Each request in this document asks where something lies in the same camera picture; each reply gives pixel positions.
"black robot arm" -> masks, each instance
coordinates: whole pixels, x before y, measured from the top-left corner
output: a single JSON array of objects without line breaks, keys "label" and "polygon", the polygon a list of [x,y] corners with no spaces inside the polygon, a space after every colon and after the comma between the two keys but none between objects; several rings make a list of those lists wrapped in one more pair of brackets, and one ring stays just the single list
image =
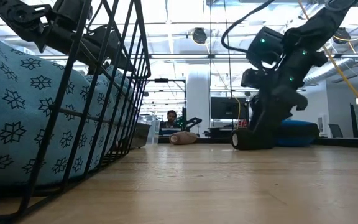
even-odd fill
[{"label": "black robot arm", "polygon": [[[268,149],[274,145],[274,132],[291,109],[304,110],[308,100],[296,90],[312,66],[322,66],[328,60],[317,52],[338,30],[348,10],[358,0],[331,1],[304,25],[288,29],[284,35],[264,27],[252,41],[247,54],[249,62],[258,69],[244,72],[241,86],[259,89],[251,101],[253,110],[246,144],[237,149]],[[275,65],[265,68],[262,62]]]},{"label": "black robot arm", "polygon": [[190,132],[190,129],[194,126],[196,126],[197,124],[200,124],[201,122],[203,122],[202,119],[199,119],[199,118],[191,118],[189,119],[188,121],[186,121],[184,124],[183,124],[183,129],[184,131],[188,131]]},{"label": "black robot arm", "polygon": [[[0,0],[0,18],[20,38],[34,42],[41,53],[44,52],[46,46],[49,46],[68,55],[84,3],[85,0],[57,0],[52,7],[48,4],[29,6],[20,0]],[[47,20],[46,24],[41,22],[43,17]],[[98,58],[101,51],[105,31],[106,26],[100,26],[83,36],[83,45],[95,58]],[[115,61],[118,44],[116,33],[110,33],[105,60],[110,58],[112,62]],[[94,69],[96,67],[94,61],[83,50],[78,52],[77,60],[88,65],[90,70]],[[121,54],[116,66],[125,68],[127,60],[129,58]],[[128,70],[135,70],[130,62]]]}]

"monitor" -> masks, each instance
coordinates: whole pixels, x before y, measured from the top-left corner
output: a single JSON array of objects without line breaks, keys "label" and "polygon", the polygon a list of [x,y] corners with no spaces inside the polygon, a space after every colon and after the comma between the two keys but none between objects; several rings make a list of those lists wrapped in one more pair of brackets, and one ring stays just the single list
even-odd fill
[{"label": "monitor", "polygon": [[[237,98],[241,104],[240,119],[249,119],[247,98]],[[238,119],[239,103],[235,98],[211,97],[211,119]]]}]

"white pillar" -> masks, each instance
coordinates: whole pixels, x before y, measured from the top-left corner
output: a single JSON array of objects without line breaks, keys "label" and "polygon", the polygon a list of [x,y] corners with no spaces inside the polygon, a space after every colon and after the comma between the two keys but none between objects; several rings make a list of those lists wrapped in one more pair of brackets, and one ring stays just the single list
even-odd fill
[{"label": "white pillar", "polygon": [[187,70],[187,119],[197,117],[203,120],[190,131],[200,134],[201,138],[205,138],[204,131],[209,131],[209,65],[188,65]]}]

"blue bean bag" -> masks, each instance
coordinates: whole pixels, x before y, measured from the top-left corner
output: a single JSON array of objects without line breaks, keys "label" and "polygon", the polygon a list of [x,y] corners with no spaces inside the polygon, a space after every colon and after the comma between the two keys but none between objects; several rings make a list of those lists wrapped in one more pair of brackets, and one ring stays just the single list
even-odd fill
[{"label": "blue bean bag", "polygon": [[318,138],[319,129],[315,123],[284,120],[275,136],[276,146],[305,147]]},{"label": "blue bean bag", "polygon": [[[63,70],[63,65],[25,54],[0,41],[0,185],[27,183],[50,117],[51,109],[48,106],[55,100]],[[112,70],[112,66],[107,69],[110,75]],[[121,72],[117,71],[113,76],[115,76],[114,81],[120,85],[123,79]],[[73,70],[62,108],[81,112],[88,97],[92,78],[92,75],[82,75]],[[100,116],[108,85],[109,80],[104,75],[100,75],[89,115]],[[127,88],[131,88],[131,85],[125,80],[124,92]],[[133,89],[130,89],[129,97],[132,94]],[[90,169],[94,169],[104,156],[101,155],[104,142],[108,141],[109,149],[113,144],[115,132],[120,130],[119,134],[121,134],[122,129],[126,131],[130,128],[117,126],[121,113],[124,113],[125,117],[131,112],[127,109],[128,103],[126,108],[123,108],[124,98],[122,96],[117,98],[118,96],[117,88],[113,86],[104,120],[111,119],[117,100],[119,106],[109,138],[106,136],[108,124],[103,123],[101,132],[95,139],[93,136],[98,122],[86,121],[70,177],[77,177],[84,173],[93,141],[98,143]],[[59,114],[37,185],[55,184],[62,180],[79,122],[79,117]]]}]

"person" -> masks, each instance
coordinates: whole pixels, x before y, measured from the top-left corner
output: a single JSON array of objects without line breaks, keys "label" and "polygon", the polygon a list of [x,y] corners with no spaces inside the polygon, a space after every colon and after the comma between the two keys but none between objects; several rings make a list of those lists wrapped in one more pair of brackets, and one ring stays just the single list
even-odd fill
[{"label": "person", "polygon": [[160,123],[160,128],[180,128],[175,124],[175,120],[177,118],[177,113],[173,110],[168,111],[167,113],[167,121],[162,121]]}]

